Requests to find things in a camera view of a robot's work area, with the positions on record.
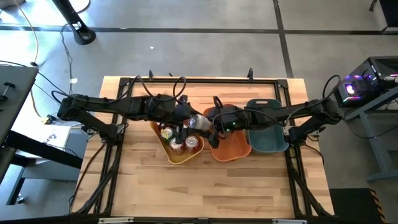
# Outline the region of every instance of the teal bin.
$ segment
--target teal bin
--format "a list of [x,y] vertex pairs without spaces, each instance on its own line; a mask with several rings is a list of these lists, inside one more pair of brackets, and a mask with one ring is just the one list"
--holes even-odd
[[[281,103],[274,99],[253,99],[247,106],[280,108]],[[284,140],[283,129],[278,124],[262,130],[249,130],[248,135],[253,153],[283,152],[289,148],[289,144]]]

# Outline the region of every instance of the white cable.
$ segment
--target white cable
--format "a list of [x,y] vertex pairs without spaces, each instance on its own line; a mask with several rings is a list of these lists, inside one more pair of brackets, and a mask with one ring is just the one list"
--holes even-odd
[[39,54],[39,41],[37,40],[36,32],[35,32],[35,30],[33,29],[32,24],[30,23],[29,19],[28,19],[27,16],[25,15],[25,13],[24,13],[24,11],[22,10],[22,8],[18,5],[18,3],[16,2],[16,0],[13,0],[13,1],[14,1],[15,5],[17,5],[17,7],[18,7],[19,10],[21,11],[21,13],[24,15],[26,21],[27,21],[27,22],[29,23],[29,25],[30,25],[30,28],[32,29],[33,34],[35,35],[35,40],[36,40],[36,56],[35,56],[34,63],[36,63],[37,56],[38,56],[38,54]]

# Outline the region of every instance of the black cable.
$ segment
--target black cable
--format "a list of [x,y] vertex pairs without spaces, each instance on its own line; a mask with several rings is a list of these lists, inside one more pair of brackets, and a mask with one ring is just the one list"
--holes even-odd
[[[136,76],[136,78],[137,78],[137,77],[138,77],[139,81],[141,82],[142,86],[144,87],[145,91],[148,93],[148,95],[149,95],[150,97],[152,97],[153,99],[155,99],[155,100],[157,100],[157,101],[160,101],[160,102],[168,102],[168,101],[176,100],[176,99],[183,93],[183,91],[184,91],[184,89],[185,89],[185,86],[187,85],[187,79],[186,79],[185,77],[180,77],[180,78],[178,78],[178,79],[175,81],[175,83],[174,83],[174,87],[173,87],[173,97],[171,97],[171,98],[169,98],[169,99],[166,99],[166,100],[161,100],[161,99],[158,99],[158,98],[154,97],[153,94],[150,93],[150,91],[148,90],[148,88],[147,88],[147,86],[145,85],[144,81],[142,80],[141,76],[138,75],[138,76]],[[180,81],[181,79],[184,80],[184,85],[183,85],[183,87],[181,88],[180,92],[179,92],[177,95],[175,95],[175,87],[177,86],[178,81]]]
[[213,96],[213,102],[214,102],[214,105],[216,106],[216,108],[218,108],[218,109],[222,109],[224,107],[223,103],[218,98],[218,96]]
[[[326,92],[326,88],[328,87],[328,84],[330,83],[330,81],[332,81],[332,79],[334,79],[336,77],[338,78],[338,82],[336,83],[335,87],[333,87],[331,92],[327,96],[325,96],[325,92]],[[318,103],[315,103],[314,105],[312,105],[311,107],[317,106],[317,105],[323,103],[325,100],[327,100],[338,89],[338,86],[340,85],[340,82],[341,82],[341,77],[339,75],[333,75],[332,77],[330,77],[328,79],[328,81],[326,81],[325,86],[323,87],[322,99]],[[295,114],[296,112],[298,112],[298,111],[300,111],[302,109],[305,109],[305,108],[307,108],[307,106],[303,106],[301,108],[297,108],[297,110],[291,112],[291,114],[289,114],[289,116],[287,117],[286,123],[284,124],[284,126],[287,126],[287,123],[289,122],[289,120],[293,116],[293,114]]]
[[322,164],[325,165],[325,160],[324,160],[324,158],[323,158],[323,155],[322,155],[322,153],[321,153],[320,151],[318,151],[318,149],[315,149],[314,147],[309,146],[309,145],[307,145],[307,144],[304,144],[304,146],[307,146],[308,148],[310,148],[310,149],[316,151],[316,152],[322,157]]
[[344,114],[343,114],[343,120],[344,120],[344,122],[347,124],[347,126],[349,127],[349,129],[351,130],[351,132],[352,132],[355,136],[357,136],[357,137],[359,137],[359,138],[361,138],[361,139],[372,139],[372,138],[377,138],[377,137],[380,137],[380,136],[383,136],[383,135],[387,134],[388,132],[394,130],[395,128],[398,128],[398,125],[395,125],[394,127],[389,128],[389,129],[387,129],[386,131],[384,131],[383,133],[377,134],[377,135],[375,135],[375,136],[371,136],[371,137],[360,136],[360,135],[358,135],[358,134],[355,133],[354,129],[351,127],[351,125],[349,125],[348,121],[346,120],[346,114],[347,114],[349,111],[354,110],[354,109],[357,109],[357,108],[350,108],[350,109],[346,110],[346,111],[344,112]]
[[58,103],[54,98],[52,98],[49,93],[47,93],[45,90],[43,90],[42,87],[38,86],[36,83],[33,83],[33,85],[35,85],[37,88],[39,88],[40,90],[42,90],[47,96],[49,96],[51,98],[51,100],[55,101],[56,103]]
[[[184,80],[184,86],[182,87],[181,91],[180,91],[177,95],[175,95],[175,87],[177,86],[177,83],[178,83],[181,79]],[[156,98],[156,97],[148,90],[148,88],[146,87],[146,85],[145,85],[143,79],[141,78],[141,76],[138,75],[138,76],[136,76],[136,77],[132,80],[132,82],[129,84],[129,88],[127,89],[127,91],[125,91],[121,96],[119,96],[119,97],[116,98],[115,100],[109,101],[109,102],[107,102],[107,103],[102,103],[102,104],[108,105],[108,104],[115,103],[115,102],[121,100],[124,96],[126,96],[126,95],[131,91],[131,88],[133,87],[133,85],[134,85],[134,83],[136,82],[136,80],[139,80],[139,81],[141,82],[141,84],[142,84],[142,86],[144,87],[145,91],[147,92],[147,94],[148,94],[151,98],[153,98],[153,99],[155,99],[155,100],[157,100],[157,101],[163,102],[163,103],[164,103],[164,102],[168,102],[168,101],[172,101],[172,100],[178,101],[178,100],[177,100],[177,97],[179,97],[179,96],[183,93],[183,91],[184,91],[184,89],[185,89],[185,86],[187,85],[187,80],[185,79],[185,77],[180,77],[180,78],[174,83],[174,87],[173,87],[173,97],[171,97],[171,98],[169,98],[169,99],[166,99],[166,100],[161,100],[161,99]],[[89,101],[87,101],[87,100],[82,100],[82,99],[79,99],[79,98],[75,98],[75,97],[73,97],[73,96],[71,96],[71,95],[68,95],[68,94],[66,94],[64,91],[56,91],[56,90],[51,91],[52,97],[53,97],[57,102],[59,102],[59,103],[61,103],[61,101],[54,95],[54,93],[58,93],[58,94],[60,94],[60,95],[66,96],[66,97],[73,98],[74,100],[78,100],[78,101],[82,101],[82,102],[89,102]]]
[[[179,92],[179,93],[177,94],[177,96],[176,96],[176,95],[175,95],[175,87],[177,86],[177,83],[178,83],[181,79],[184,80],[184,85],[182,86],[180,92]],[[185,77],[180,77],[180,78],[178,78],[178,79],[175,81],[174,86],[173,86],[173,97],[175,98],[175,101],[177,101],[177,102],[180,103],[180,104],[182,104],[182,102],[180,102],[180,101],[177,99],[177,97],[179,97],[179,96],[182,94],[182,92],[184,91],[186,85],[187,85],[187,79],[186,79]]]
[[308,138],[309,140],[311,140],[311,141],[315,141],[315,142],[318,142],[318,141],[319,141],[319,139],[312,139],[312,138],[310,138],[310,136],[307,136],[307,138]]
[[81,180],[83,180],[84,176],[87,173],[87,170],[89,168],[89,166],[91,165],[91,163],[94,161],[95,157],[101,152],[101,150],[105,147],[106,143],[104,143],[93,155],[93,157],[91,157],[91,159],[88,161],[86,168],[84,169],[83,173],[81,174],[80,180],[77,183],[75,192],[73,193],[73,195],[69,198],[68,203],[69,203],[69,213],[70,213],[70,207],[73,204],[73,201],[75,200],[75,195],[77,194],[78,189],[80,188],[80,184],[81,184]]
[[45,144],[48,145],[48,146],[52,146],[52,147],[56,147],[56,148],[61,148],[61,149],[68,150],[68,151],[70,151],[73,155],[75,155],[76,157],[79,157],[79,156],[75,153],[75,151],[73,151],[73,150],[71,150],[71,149],[68,149],[68,148],[65,148],[65,147],[54,146],[54,145],[48,144],[48,143],[45,143]]
[[359,137],[359,138],[361,138],[361,139],[372,139],[372,138],[377,138],[377,137],[380,137],[380,136],[383,136],[383,135],[387,134],[388,132],[394,130],[395,128],[398,128],[398,125],[395,125],[394,127],[390,128],[390,129],[387,129],[386,131],[384,131],[384,132],[381,133],[381,134],[377,134],[377,135],[371,136],[371,137],[364,137],[364,136],[360,136],[360,135],[356,134],[356,133],[354,132],[353,128],[351,127],[351,125],[349,125],[348,123],[347,123],[347,125],[348,125],[349,129],[351,130],[351,132],[352,132],[355,136],[357,136],[357,137]]
[[71,94],[73,94],[73,91],[72,91],[72,79],[73,79],[73,77],[72,77],[72,62],[73,62],[73,58],[70,55],[69,49],[65,43],[65,38],[63,36],[63,31],[65,30],[67,25],[68,24],[63,25],[63,27],[61,28],[60,34],[62,37],[63,48],[65,49],[65,53],[67,55],[68,64],[69,64],[69,95],[71,95]]
[[388,102],[387,106],[386,106],[384,109],[385,109],[385,110],[388,110],[388,106],[389,106],[393,101],[395,101],[395,102],[398,104],[397,99],[393,99],[393,100],[391,100],[390,102]]

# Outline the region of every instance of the cable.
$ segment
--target cable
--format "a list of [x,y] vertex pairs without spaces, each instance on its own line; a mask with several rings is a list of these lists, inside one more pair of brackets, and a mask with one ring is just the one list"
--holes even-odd
[[29,23],[29,26],[30,26],[30,28],[32,29],[32,32],[33,32],[33,34],[34,34],[34,36],[35,36],[35,40],[36,40],[36,55],[35,55],[35,60],[34,60],[33,62],[31,62],[30,64],[33,65],[33,66],[35,66],[35,67],[37,67],[36,60],[37,60],[37,56],[38,56],[38,54],[39,54],[39,41],[37,40],[36,32],[35,32],[35,30],[33,29],[33,26],[32,26],[32,24],[30,23],[30,20],[27,18],[27,16],[25,15],[25,13],[24,13],[24,11],[22,10],[22,8],[19,6],[19,4],[17,3],[17,1],[16,1],[16,0],[13,0],[13,1],[14,1],[15,5],[19,8],[19,10],[21,11],[21,13],[24,15],[26,21]]
[[351,130],[351,132],[352,132],[355,136],[357,136],[357,137],[359,137],[359,138],[361,138],[361,139],[372,139],[372,138],[377,138],[377,137],[380,137],[380,136],[383,136],[383,135],[387,134],[388,132],[394,130],[395,128],[398,128],[398,124],[397,124],[397,125],[395,125],[395,126],[389,128],[389,129],[385,130],[383,133],[377,134],[377,135],[375,135],[375,136],[371,136],[371,137],[360,136],[360,135],[358,135],[358,134],[355,133],[354,129],[351,127],[351,125],[349,125],[349,123],[348,123],[347,120],[346,120],[346,115],[347,115],[347,113],[348,113],[349,111],[351,111],[351,110],[354,110],[354,109],[357,109],[357,108],[350,108],[350,109],[346,110],[346,111],[344,112],[344,114],[343,114],[343,120],[344,120],[344,122],[347,124],[347,126],[349,127],[349,129]]
[[52,146],[52,147],[56,147],[56,148],[60,148],[60,149],[64,149],[64,150],[68,150],[68,151],[70,151],[73,155],[75,155],[76,157],[79,157],[76,153],[75,153],[75,151],[73,151],[73,150],[71,150],[71,149],[68,149],[68,148],[65,148],[65,147],[60,147],[60,146],[54,146],[54,145],[52,145],[52,144],[48,144],[48,143],[45,143],[46,145],[48,145],[48,146]]
[[[39,88],[40,90],[42,90],[47,96],[49,96],[49,97],[51,98],[51,100],[53,100],[53,101],[55,101],[56,103],[58,103],[58,102],[57,102],[55,99],[53,99],[45,90],[43,90],[42,87],[38,86],[36,83],[33,83],[33,85],[35,85],[37,88]],[[30,94],[32,95],[32,101],[34,102],[32,90],[30,90]]]
[[316,152],[322,157],[322,164],[325,165],[325,160],[324,160],[324,158],[323,158],[323,155],[322,155],[322,153],[321,153],[320,151],[318,151],[318,149],[315,149],[314,147],[309,146],[309,145],[307,145],[307,144],[304,144],[304,146],[307,146],[308,148],[310,148],[310,149],[316,151]]
[[384,131],[384,132],[381,133],[381,134],[377,134],[377,135],[371,136],[371,137],[364,137],[364,136],[360,136],[360,135],[356,134],[356,133],[354,132],[354,130],[352,129],[351,125],[349,125],[348,123],[347,123],[347,125],[348,125],[349,129],[351,130],[351,132],[352,132],[355,136],[357,136],[357,137],[359,137],[359,138],[361,138],[361,139],[372,139],[372,138],[377,138],[377,137],[380,137],[380,136],[383,136],[383,135],[387,134],[388,132],[394,130],[395,128],[398,128],[398,125],[395,125],[394,127],[390,128],[390,129],[387,129],[386,131]]
[[90,167],[91,163],[94,161],[95,157],[101,152],[101,150],[105,147],[106,143],[104,143],[93,155],[93,157],[90,158],[90,160],[87,163],[86,168],[84,169],[83,173],[81,174],[80,180],[77,183],[75,192],[73,193],[73,195],[69,198],[68,203],[69,203],[69,213],[70,213],[70,209],[71,209],[71,205],[73,204],[73,201],[75,201],[75,195],[77,194],[78,189],[80,188],[80,184],[81,184],[81,180],[83,180],[84,176],[87,173],[88,168]]
[[73,62],[73,58],[70,55],[69,49],[65,43],[65,38],[63,36],[63,31],[65,30],[67,25],[68,24],[63,25],[63,27],[60,31],[60,34],[62,37],[63,48],[65,49],[65,53],[67,54],[67,59],[68,59],[68,64],[69,64],[69,95],[72,95],[73,94],[73,91],[72,91],[72,79],[73,79],[73,77],[72,77],[72,62]]
[[[177,83],[178,83],[181,79],[184,80],[184,85],[182,86],[181,91],[180,91],[180,92],[177,94],[177,96],[176,96],[176,95],[175,95],[175,87],[177,86]],[[173,86],[173,98],[175,98],[175,101],[177,101],[177,102],[180,103],[180,104],[182,104],[182,102],[180,102],[180,101],[177,99],[177,97],[180,96],[180,95],[182,94],[182,92],[184,91],[186,85],[187,85],[187,79],[186,79],[185,77],[180,77],[180,78],[178,78],[178,79],[175,81],[174,86]]]
[[[325,91],[326,91],[326,88],[328,87],[328,84],[329,84],[330,81],[331,81],[332,79],[334,79],[335,77],[338,78],[337,84],[335,85],[335,87],[333,87],[333,89],[331,90],[331,92],[330,92],[327,96],[325,96]],[[321,99],[318,103],[315,103],[314,105],[312,105],[311,107],[316,106],[316,105],[319,105],[319,104],[323,103],[326,99],[328,99],[328,98],[337,90],[338,86],[340,85],[340,82],[341,82],[341,77],[340,77],[339,75],[333,75],[332,77],[330,77],[330,78],[328,79],[328,81],[326,81],[325,86],[323,87],[323,90],[322,90],[322,99]],[[298,112],[298,111],[300,111],[300,110],[302,110],[302,109],[304,109],[304,108],[307,108],[307,106],[303,106],[303,107],[301,107],[301,108],[297,108],[295,111],[293,111],[291,114],[289,114],[289,116],[288,116],[287,119],[286,119],[286,123],[284,124],[284,126],[287,126],[287,123],[289,122],[289,120],[290,120],[290,118],[293,116],[293,114],[295,114],[296,112]]]
[[312,138],[310,138],[310,136],[307,136],[307,138],[308,138],[309,140],[311,140],[311,141],[315,141],[315,142],[318,142],[318,141],[319,141],[319,139],[312,139]]
[[[166,100],[161,100],[161,99],[158,99],[158,98],[154,97],[153,94],[150,93],[150,91],[148,90],[148,88],[145,86],[145,83],[144,83],[144,81],[142,80],[141,76],[138,75],[138,76],[136,76],[136,78],[137,78],[137,77],[138,77],[138,79],[140,80],[140,82],[142,83],[142,86],[144,87],[144,89],[145,89],[145,91],[148,93],[148,95],[149,95],[150,97],[152,97],[153,99],[156,99],[157,101],[160,101],[160,102],[168,102],[168,101],[176,100],[177,97],[179,97],[179,96],[183,93],[183,91],[184,91],[184,89],[185,89],[185,86],[187,85],[187,79],[186,79],[185,77],[180,77],[180,78],[178,78],[178,79],[175,81],[175,83],[174,83],[174,87],[173,87],[173,97],[171,97],[171,98],[169,98],[169,99],[166,99]],[[180,92],[179,92],[177,95],[175,95],[175,87],[177,86],[178,81],[180,81],[181,79],[184,80],[184,86],[182,87],[182,89],[180,90]]]
[[397,99],[393,99],[393,100],[391,100],[390,102],[388,102],[387,106],[386,106],[384,109],[385,109],[385,110],[388,110],[388,106],[389,106],[393,101],[395,101],[395,102],[398,104]]
[[[174,95],[175,87],[177,86],[177,83],[178,83],[181,79],[184,80],[184,86],[182,87],[182,89],[180,90],[180,92],[179,92],[177,95]],[[109,102],[106,102],[106,103],[99,103],[99,104],[108,105],[108,104],[115,103],[115,102],[121,100],[124,96],[126,96],[126,95],[131,91],[131,88],[133,87],[133,85],[134,85],[134,83],[136,82],[136,80],[139,80],[139,81],[141,82],[141,84],[142,84],[142,86],[144,87],[145,91],[147,92],[147,94],[148,94],[151,98],[153,98],[153,99],[155,99],[155,100],[157,100],[157,101],[163,102],[163,103],[168,102],[168,101],[172,101],[172,100],[178,101],[177,98],[183,93],[183,91],[184,91],[184,89],[185,89],[185,86],[186,86],[186,84],[187,84],[187,80],[185,79],[185,77],[180,77],[180,78],[174,83],[174,87],[173,87],[173,97],[171,97],[171,98],[169,98],[169,99],[166,99],[166,100],[161,100],[161,99],[159,99],[159,98],[156,98],[156,97],[148,90],[148,88],[146,87],[146,85],[145,85],[143,79],[141,78],[141,76],[138,75],[138,76],[136,76],[136,77],[130,82],[129,88],[128,88],[127,91],[125,91],[121,96],[117,97],[115,100],[111,100],[111,101],[109,101]],[[86,102],[86,103],[98,103],[98,102],[89,102],[89,101],[87,101],[87,100],[82,100],[82,99],[73,97],[73,96],[71,96],[71,95],[69,95],[69,94],[66,94],[66,93],[65,93],[64,91],[62,91],[62,90],[61,90],[61,91],[56,91],[56,90],[51,91],[52,97],[53,97],[57,102],[59,102],[59,103],[61,103],[61,101],[54,95],[54,93],[58,93],[59,95],[63,95],[63,96],[66,96],[66,97],[70,97],[70,98],[72,98],[72,99],[74,99],[74,100],[78,100],[78,101],[82,101],[82,102]]]

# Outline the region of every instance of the black stand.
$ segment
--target black stand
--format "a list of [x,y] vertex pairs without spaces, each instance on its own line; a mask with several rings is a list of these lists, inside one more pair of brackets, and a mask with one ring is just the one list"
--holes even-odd
[[[52,2],[68,22],[77,44],[86,45],[95,40],[95,32],[88,28],[82,19],[80,19],[80,16],[73,9],[69,0],[52,0]],[[76,24],[79,28],[76,29],[73,26],[74,24]]]
[[43,159],[59,162],[77,169],[80,169],[81,163],[83,162],[82,158],[28,138],[15,131],[9,132],[7,140],[4,144],[6,146],[13,147],[14,149],[20,149],[24,152],[40,156]]

